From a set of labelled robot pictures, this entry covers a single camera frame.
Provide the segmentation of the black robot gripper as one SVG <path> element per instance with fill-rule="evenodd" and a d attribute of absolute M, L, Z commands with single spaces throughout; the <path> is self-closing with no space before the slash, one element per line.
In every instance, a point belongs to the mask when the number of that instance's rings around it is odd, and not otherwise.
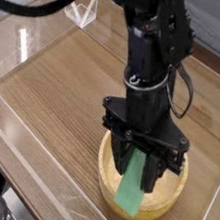
<path fill-rule="evenodd" d="M 123 80 L 126 96 L 103 100 L 103 125 L 111 133 L 118 174 L 125 173 L 134 150 L 146 154 L 141 189 L 151 194 L 166 170 L 181 172 L 190 142 L 172 119 L 174 81 L 146 82 L 134 74 L 125 74 Z"/>

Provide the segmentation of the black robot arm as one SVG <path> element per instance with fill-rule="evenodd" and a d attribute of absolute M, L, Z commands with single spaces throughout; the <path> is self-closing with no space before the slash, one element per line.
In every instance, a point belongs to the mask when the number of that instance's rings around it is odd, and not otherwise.
<path fill-rule="evenodd" d="M 24 17 L 59 12 L 75 0 L 55 0 L 25 6 L 0 0 L 0 11 Z M 190 142 L 173 117 L 183 118 L 173 105 L 175 76 L 181 75 L 190 95 L 194 88 L 183 60 L 193 53 L 194 31 L 185 0 L 111 0 L 122 6 L 128 32 L 124 72 L 126 96 L 106 96 L 103 125 L 110 130 L 116 171 L 125 173 L 132 153 L 146 162 L 140 176 L 143 192 L 151 193 L 166 170 L 181 173 Z"/>

